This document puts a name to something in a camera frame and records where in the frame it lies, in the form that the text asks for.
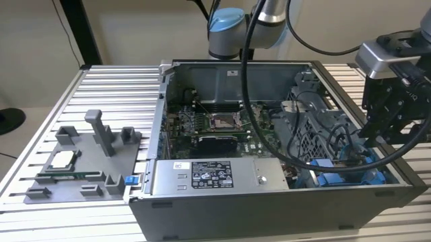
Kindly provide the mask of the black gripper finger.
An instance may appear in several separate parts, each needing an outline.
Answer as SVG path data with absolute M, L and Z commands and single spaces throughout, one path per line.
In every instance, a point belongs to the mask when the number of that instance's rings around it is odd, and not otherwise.
M 360 138 L 375 138 L 388 130 L 403 99 L 395 78 L 365 78 L 361 108 L 367 111 L 367 122 L 359 133 Z
M 365 123 L 365 147 L 377 147 L 385 143 L 388 145 L 405 144 L 421 128 L 423 120 L 392 120 L 385 126 L 383 123 Z

